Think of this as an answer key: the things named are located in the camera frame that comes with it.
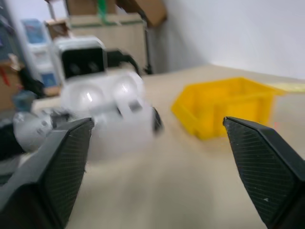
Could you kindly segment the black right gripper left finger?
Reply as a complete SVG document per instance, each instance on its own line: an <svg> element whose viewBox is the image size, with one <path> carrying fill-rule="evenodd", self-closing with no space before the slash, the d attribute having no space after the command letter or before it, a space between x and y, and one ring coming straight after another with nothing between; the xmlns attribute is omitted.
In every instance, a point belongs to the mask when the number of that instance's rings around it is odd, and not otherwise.
<svg viewBox="0 0 305 229"><path fill-rule="evenodd" d="M80 190L93 121L51 131L37 152L0 187L2 229L63 229Z"/></svg>

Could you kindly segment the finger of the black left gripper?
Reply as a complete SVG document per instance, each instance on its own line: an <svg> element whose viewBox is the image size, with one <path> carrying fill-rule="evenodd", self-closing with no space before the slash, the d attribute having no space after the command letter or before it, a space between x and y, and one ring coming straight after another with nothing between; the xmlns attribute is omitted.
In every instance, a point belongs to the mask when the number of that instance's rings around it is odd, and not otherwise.
<svg viewBox="0 0 305 229"><path fill-rule="evenodd" d="M155 135L159 135L164 129L163 121L157 109L155 107L153 107L152 109L153 109L153 133Z"/></svg>

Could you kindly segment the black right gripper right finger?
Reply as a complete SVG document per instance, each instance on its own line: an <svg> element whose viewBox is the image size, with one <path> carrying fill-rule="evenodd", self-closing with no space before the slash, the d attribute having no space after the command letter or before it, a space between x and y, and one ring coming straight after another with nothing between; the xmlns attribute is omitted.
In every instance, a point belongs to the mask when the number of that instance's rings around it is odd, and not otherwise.
<svg viewBox="0 0 305 229"><path fill-rule="evenodd" d="M305 161L272 128L225 117L239 177L269 229L305 227Z"/></svg>

